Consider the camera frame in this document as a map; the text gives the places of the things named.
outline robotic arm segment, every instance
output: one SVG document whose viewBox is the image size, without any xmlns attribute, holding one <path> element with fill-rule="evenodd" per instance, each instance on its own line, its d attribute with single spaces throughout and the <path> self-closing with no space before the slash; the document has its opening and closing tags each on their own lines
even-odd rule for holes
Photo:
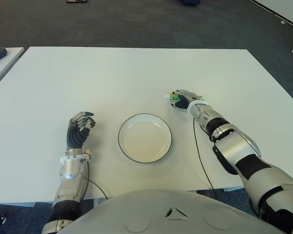
<svg viewBox="0 0 293 234">
<path fill-rule="evenodd" d="M 256 143 L 207 102 L 193 100 L 197 95 L 186 90 L 173 93 L 188 103 L 182 109 L 188 109 L 214 143 L 212 150 L 224 169 L 241 177 L 259 218 L 286 233 L 293 232 L 293 178 L 262 160 Z"/>
<path fill-rule="evenodd" d="M 60 177 L 61 185 L 57 190 L 51 215 L 42 234 L 55 234 L 72 223 L 81 215 L 81 202 L 87 190 L 89 176 L 87 167 L 90 151 L 83 153 L 82 146 L 95 121 L 90 112 L 79 112 L 70 119 L 67 130 L 67 150 L 61 158 L 63 164 Z"/>
</svg>

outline gray carpet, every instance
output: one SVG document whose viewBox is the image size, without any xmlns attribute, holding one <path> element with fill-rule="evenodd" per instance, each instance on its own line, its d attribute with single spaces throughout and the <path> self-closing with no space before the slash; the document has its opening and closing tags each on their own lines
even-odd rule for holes
<svg viewBox="0 0 293 234">
<path fill-rule="evenodd" d="M 248 49 L 293 97 L 293 27 L 249 0 L 202 0 L 196 7 L 179 0 L 0 0 L 0 46 Z M 244 189 L 216 192 L 251 213 Z M 0 234 L 39 234 L 50 206 L 0 205 L 8 216 Z"/>
</svg>

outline mechanical hand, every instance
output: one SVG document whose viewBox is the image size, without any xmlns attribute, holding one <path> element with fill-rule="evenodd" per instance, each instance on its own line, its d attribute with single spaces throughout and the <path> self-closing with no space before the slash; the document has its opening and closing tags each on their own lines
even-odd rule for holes
<svg viewBox="0 0 293 234">
<path fill-rule="evenodd" d="M 67 149 L 81 149 L 95 121 L 91 112 L 79 112 L 70 119 L 67 129 Z"/>
<path fill-rule="evenodd" d="M 172 92 L 173 95 L 177 95 L 177 100 L 171 100 L 171 105 L 180 109 L 187 109 L 189 104 L 196 100 L 204 100 L 203 96 L 197 96 L 195 93 L 187 90 L 176 90 Z"/>
</svg>

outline small bottle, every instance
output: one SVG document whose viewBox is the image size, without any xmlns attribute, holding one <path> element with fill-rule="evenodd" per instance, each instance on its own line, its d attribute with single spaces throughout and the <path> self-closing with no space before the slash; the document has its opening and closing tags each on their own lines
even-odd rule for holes
<svg viewBox="0 0 293 234">
<path fill-rule="evenodd" d="M 165 94 L 164 100 L 167 101 L 180 101 L 181 99 L 178 97 L 177 94 Z"/>
</svg>

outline robotic hand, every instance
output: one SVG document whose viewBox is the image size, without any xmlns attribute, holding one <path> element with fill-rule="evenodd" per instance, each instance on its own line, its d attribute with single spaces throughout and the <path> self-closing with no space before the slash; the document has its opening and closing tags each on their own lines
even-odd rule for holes
<svg viewBox="0 0 293 234">
<path fill-rule="evenodd" d="M 239 175 L 258 217 L 286 233 L 293 233 L 293 179 L 266 163 L 255 142 L 214 111 L 203 98 L 186 90 L 173 94 L 172 105 L 188 109 L 213 142 L 213 151 L 224 169 Z"/>
<path fill-rule="evenodd" d="M 56 193 L 51 215 L 42 234 L 54 234 L 81 215 L 81 202 L 88 187 L 90 151 L 82 147 L 95 121 L 93 113 L 79 112 L 70 119 L 67 129 L 67 150 L 61 158 L 61 185 Z"/>
</svg>

